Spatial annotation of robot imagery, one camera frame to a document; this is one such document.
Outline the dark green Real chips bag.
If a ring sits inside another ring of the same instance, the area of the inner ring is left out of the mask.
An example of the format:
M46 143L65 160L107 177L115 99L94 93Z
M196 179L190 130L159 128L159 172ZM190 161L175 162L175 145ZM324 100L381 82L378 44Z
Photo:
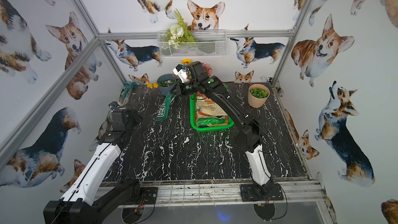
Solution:
M156 121L163 121L168 118L171 104L174 101L176 95L168 93L163 103L158 109Z

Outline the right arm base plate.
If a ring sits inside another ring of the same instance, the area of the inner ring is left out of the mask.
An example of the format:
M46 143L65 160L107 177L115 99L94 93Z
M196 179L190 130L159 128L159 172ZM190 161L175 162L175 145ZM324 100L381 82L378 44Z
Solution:
M257 184L242 184L239 189L243 202L266 202L268 200L282 201L285 199L281 186L271 181L264 186L259 186Z

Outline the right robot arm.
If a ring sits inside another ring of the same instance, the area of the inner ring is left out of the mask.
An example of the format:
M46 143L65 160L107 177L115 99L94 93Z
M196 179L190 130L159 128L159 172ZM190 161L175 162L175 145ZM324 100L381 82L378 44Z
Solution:
M257 199L264 199L273 188L274 181L266 166L262 147L265 133L258 120L233 98L218 77L208 75L201 62L186 66L179 64L173 69L173 73L179 79L171 89L171 94L180 96L199 92L218 104L233 120L239 129L238 144L243 148L252 171L253 185L248 193L255 195Z

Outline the white flower green fern bouquet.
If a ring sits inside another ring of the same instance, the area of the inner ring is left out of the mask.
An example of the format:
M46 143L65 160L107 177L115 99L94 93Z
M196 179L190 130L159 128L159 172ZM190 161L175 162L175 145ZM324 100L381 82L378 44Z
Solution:
M162 40L174 49L182 47L183 44L197 42L180 12L176 9L174 14L177 22L167 29Z

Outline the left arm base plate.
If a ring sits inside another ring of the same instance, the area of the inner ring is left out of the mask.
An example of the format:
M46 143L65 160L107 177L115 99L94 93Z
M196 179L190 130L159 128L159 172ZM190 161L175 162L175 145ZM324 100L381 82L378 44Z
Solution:
M123 205L154 205L157 201L158 187L134 189Z

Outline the green white Cimba cassava bag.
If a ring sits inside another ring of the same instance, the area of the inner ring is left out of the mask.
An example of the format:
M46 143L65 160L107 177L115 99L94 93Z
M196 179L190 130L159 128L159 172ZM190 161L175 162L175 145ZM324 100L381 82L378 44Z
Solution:
M199 128L219 127L228 125L228 118L226 117L203 117L196 120L196 125Z

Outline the aluminium front rail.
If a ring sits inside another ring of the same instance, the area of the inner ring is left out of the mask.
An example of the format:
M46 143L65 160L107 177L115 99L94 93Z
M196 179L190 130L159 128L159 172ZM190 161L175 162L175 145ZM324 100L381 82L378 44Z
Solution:
M146 206L206 206L254 203L311 202L325 199L325 191L317 180L276 181L262 198L247 179L210 181L147 181L142 189L155 189L146 199Z

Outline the red cream cassava chips bag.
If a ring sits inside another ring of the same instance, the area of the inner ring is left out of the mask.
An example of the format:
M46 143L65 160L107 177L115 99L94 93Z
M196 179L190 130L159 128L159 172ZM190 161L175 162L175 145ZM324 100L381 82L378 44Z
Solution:
M227 116L227 113L204 94L196 95L195 118Z

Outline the grey blue plant pot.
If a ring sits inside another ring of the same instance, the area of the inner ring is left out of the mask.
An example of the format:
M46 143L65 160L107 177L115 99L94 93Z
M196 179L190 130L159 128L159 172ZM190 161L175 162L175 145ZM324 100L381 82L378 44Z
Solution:
M174 87L178 79L178 76L174 74L164 74L157 79L160 91L164 96L167 96L171 89Z

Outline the beige pot with green plant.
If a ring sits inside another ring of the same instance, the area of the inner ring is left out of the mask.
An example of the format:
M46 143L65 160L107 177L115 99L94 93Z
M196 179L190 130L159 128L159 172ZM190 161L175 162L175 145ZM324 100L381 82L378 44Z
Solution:
M253 84L249 87L248 104L254 108L262 107L271 95L268 87L262 84Z

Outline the flowers in white fence box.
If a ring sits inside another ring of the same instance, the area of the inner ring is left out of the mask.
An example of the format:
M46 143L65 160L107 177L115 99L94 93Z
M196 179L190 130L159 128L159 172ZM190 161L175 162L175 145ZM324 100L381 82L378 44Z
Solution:
M192 63L192 60L186 58L186 59L183 59L181 62L182 62L183 69L186 69L187 66ZM207 74L209 76L211 76L213 74L213 70L212 70L211 66L207 63L201 63L201 64L202 64L204 70L207 72Z

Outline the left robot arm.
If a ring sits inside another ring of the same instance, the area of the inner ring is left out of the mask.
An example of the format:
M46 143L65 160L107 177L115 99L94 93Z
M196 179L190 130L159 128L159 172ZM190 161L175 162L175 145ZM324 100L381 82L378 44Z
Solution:
M125 137L142 122L139 113L129 106L112 102L112 130L103 134L93 157L80 176L58 201L50 201L44 211L47 224L101 224L119 205L141 200L140 183L127 178L100 197L95 195L114 161L121 154Z

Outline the yellow flowers with teal ribbon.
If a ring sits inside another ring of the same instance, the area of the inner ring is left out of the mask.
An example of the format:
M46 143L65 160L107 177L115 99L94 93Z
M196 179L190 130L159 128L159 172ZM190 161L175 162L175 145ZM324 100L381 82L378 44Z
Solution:
M146 86L146 87L148 87L150 89L159 87L159 85L157 83L153 83L153 84L148 83L148 82L144 83L144 82L142 82L140 80L136 80L136 81L130 82L130 83L129 82L125 82L124 86L123 86L123 89L122 89L122 91L120 93L119 101L120 102L124 101L126 99L128 93L131 90L133 90L135 87L137 87L137 86Z

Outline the green plastic basket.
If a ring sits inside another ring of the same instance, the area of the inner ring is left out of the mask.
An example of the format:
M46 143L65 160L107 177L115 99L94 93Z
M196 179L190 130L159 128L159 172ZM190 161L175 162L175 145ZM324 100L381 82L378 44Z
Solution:
M215 131L223 131L229 129L230 127L234 126L234 121L227 115L223 116L228 118L228 125L219 126L219 127L207 127L207 128L199 128L196 125L196 118L195 118L195 107L196 107L196 95L201 93L196 93L190 96L190 123L192 127L199 131L199 132L215 132Z

